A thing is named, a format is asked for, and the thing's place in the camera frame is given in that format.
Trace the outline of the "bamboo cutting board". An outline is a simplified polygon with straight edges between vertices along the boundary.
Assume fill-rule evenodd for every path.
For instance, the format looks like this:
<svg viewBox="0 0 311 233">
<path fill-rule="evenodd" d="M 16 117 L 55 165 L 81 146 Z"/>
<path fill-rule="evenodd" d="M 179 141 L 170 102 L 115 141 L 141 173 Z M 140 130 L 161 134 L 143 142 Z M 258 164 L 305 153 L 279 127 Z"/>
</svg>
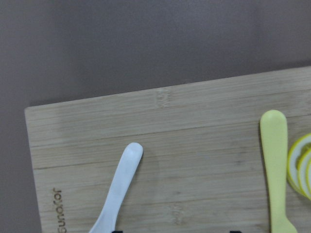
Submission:
<svg viewBox="0 0 311 233">
<path fill-rule="evenodd" d="M 132 142 L 144 155 L 119 212 L 125 233 L 267 233 L 259 120 L 311 131 L 311 69 L 294 68 L 29 107 L 42 232 L 87 233 Z"/>
</svg>

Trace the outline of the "yellow plastic knife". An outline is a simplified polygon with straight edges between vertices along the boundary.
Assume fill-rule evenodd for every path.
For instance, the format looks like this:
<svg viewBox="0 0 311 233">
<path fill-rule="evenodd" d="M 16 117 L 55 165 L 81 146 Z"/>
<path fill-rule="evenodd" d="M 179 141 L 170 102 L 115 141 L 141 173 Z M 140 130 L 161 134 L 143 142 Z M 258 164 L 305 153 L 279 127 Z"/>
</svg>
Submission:
<svg viewBox="0 0 311 233">
<path fill-rule="evenodd" d="M 260 136 L 266 171 L 270 226 L 272 233 L 295 233 L 286 215 L 288 128 L 278 110 L 265 112 L 260 119 Z"/>
</svg>

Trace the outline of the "stacked lemon slices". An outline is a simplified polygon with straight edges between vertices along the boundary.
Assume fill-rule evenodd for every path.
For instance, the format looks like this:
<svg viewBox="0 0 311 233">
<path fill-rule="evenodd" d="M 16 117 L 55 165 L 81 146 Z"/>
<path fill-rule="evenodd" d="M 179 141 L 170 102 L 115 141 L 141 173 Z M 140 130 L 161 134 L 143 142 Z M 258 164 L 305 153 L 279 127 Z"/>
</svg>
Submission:
<svg viewBox="0 0 311 233">
<path fill-rule="evenodd" d="M 288 152 L 287 180 L 300 195 L 311 199 L 311 134 L 299 138 Z"/>
</svg>

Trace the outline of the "white ceramic spoon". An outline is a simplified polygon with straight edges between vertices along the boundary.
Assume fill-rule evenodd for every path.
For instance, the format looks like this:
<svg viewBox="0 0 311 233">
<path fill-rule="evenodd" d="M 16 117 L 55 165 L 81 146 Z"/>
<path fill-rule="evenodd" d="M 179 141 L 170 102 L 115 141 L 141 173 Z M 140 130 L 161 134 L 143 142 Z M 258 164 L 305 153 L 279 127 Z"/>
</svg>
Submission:
<svg viewBox="0 0 311 233">
<path fill-rule="evenodd" d="M 102 211 L 90 229 L 91 233 L 112 233 L 116 230 L 119 210 L 138 168 L 142 155 L 143 147 L 139 143 L 130 143 L 124 149 Z"/>
</svg>

